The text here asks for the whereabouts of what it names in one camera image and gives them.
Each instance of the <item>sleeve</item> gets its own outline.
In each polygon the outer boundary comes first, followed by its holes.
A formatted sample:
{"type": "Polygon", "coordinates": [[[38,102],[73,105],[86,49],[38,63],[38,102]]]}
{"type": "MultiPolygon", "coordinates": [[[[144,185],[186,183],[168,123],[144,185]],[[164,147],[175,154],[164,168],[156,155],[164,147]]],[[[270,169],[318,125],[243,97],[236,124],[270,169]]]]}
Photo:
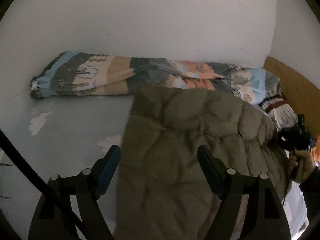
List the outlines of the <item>sleeve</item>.
{"type": "Polygon", "coordinates": [[[307,206],[307,217],[309,221],[320,212],[320,169],[315,168],[313,173],[300,184],[304,201],[307,206]]]}

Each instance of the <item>human hand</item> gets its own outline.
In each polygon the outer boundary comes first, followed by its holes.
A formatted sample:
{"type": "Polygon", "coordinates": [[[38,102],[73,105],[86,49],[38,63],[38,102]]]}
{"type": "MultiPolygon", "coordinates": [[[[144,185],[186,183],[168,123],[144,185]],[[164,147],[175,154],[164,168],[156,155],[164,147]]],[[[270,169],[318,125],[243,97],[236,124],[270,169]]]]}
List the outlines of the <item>human hand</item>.
{"type": "Polygon", "coordinates": [[[293,152],[290,152],[289,155],[289,172],[293,170],[294,167],[298,166],[297,157],[304,159],[304,166],[303,166],[303,173],[301,178],[301,183],[303,183],[309,176],[312,174],[312,172],[315,170],[315,162],[313,161],[312,154],[308,151],[299,151],[294,150],[293,152]]]}

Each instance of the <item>black cable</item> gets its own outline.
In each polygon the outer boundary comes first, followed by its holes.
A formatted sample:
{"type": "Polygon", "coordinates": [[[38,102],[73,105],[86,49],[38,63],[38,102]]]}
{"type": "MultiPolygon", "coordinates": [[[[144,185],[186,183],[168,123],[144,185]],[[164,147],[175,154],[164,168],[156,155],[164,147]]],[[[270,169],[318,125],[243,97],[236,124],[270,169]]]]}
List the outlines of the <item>black cable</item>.
{"type": "Polygon", "coordinates": [[[32,169],[32,167],[26,162],[26,160],[21,156],[17,149],[13,146],[10,140],[0,129],[0,148],[4,153],[11,159],[14,165],[27,177],[28,180],[48,199],[62,211],[65,212],[73,220],[77,228],[81,233],[86,236],[85,227],[78,216],[72,211],[71,208],[62,200],[58,195],[55,194],[53,189],[49,187],[40,176],[32,169]]]}

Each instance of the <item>screw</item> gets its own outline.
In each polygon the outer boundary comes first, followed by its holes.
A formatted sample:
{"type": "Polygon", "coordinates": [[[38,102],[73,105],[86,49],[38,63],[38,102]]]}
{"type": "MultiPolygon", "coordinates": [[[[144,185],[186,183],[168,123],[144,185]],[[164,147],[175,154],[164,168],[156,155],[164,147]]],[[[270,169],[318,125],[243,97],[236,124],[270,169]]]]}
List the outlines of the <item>screw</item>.
{"type": "Polygon", "coordinates": [[[82,174],[83,175],[89,175],[91,173],[91,170],[90,169],[84,169],[83,171],[82,171],[82,174]]]}
{"type": "Polygon", "coordinates": [[[236,174],[236,170],[235,169],[227,169],[227,173],[229,173],[230,175],[235,175],[236,174]]]}
{"type": "Polygon", "coordinates": [[[265,173],[261,173],[261,174],[260,174],[260,178],[261,178],[261,179],[268,179],[268,175],[265,174],[265,173]]]}
{"type": "Polygon", "coordinates": [[[50,177],[51,180],[56,180],[56,179],[58,179],[58,178],[59,178],[59,175],[58,175],[58,174],[53,174],[53,175],[50,177]]]}

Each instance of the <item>orange object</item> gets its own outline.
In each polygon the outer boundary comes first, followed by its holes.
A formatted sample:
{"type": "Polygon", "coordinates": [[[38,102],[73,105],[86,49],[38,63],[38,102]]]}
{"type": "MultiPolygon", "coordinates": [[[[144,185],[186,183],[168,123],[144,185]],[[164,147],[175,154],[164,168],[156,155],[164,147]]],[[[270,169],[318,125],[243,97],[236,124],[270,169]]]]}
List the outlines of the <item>orange object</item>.
{"type": "Polygon", "coordinates": [[[205,88],[209,90],[215,90],[211,81],[208,79],[200,79],[199,81],[193,78],[183,78],[186,83],[186,89],[190,88],[205,88]]]}
{"type": "Polygon", "coordinates": [[[316,145],[311,149],[312,157],[315,162],[320,162],[320,136],[316,136],[316,145]]]}

